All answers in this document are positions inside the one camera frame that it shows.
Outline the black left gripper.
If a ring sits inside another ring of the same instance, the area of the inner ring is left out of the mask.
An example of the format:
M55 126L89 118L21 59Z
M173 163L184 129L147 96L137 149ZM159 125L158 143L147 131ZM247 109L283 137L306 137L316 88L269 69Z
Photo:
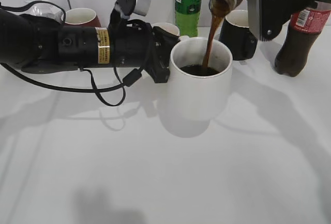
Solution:
M178 43L189 36L174 35L159 26L153 27L156 39L160 43ZM157 54L153 44L152 26L139 19L112 20L108 25L111 39L110 65L118 68L144 69L155 83L167 83L170 71Z

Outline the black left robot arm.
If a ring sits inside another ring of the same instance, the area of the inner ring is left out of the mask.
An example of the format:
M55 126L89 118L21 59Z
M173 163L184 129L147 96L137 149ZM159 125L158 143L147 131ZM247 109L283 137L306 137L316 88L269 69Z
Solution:
M1 8L1 65L16 74L50 74L90 68L132 68L130 86L143 71L156 83L169 78L170 53L180 41L163 28L126 20L113 10L107 27L72 26Z

